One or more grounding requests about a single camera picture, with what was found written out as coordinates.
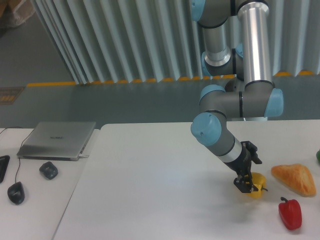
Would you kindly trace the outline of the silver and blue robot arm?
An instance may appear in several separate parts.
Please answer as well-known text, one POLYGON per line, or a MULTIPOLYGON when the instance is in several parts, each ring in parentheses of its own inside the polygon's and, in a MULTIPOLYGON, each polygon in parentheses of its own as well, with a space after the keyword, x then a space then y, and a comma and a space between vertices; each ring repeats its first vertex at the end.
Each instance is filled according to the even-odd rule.
POLYGON ((191 133, 236 172, 233 183, 242 193, 256 192, 251 166, 261 163, 258 149, 250 141, 237 140, 227 120, 283 113, 283 92, 274 87, 270 66, 269 4, 266 0, 193 0, 190 8, 192 20, 203 29, 202 71, 210 76, 235 74, 244 83, 243 90, 229 92, 219 85, 206 86, 191 133), (242 52, 227 46, 226 21, 233 16, 242 26, 242 52))

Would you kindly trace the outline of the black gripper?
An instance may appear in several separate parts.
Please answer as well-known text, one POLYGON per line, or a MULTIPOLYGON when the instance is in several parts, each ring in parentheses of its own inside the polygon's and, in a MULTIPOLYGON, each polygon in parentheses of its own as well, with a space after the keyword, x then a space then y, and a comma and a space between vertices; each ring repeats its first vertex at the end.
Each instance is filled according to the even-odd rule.
POLYGON ((233 184, 242 193, 251 193, 253 189, 252 177, 248 174, 251 172, 251 165, 254 162, 256 165, 262 164, 259 159, 257 150, 258 148, 250 141, 241 141, 241 153, 237 158, 234 158, 231 162, 225 164, 236 172, 238 175, 233 184))

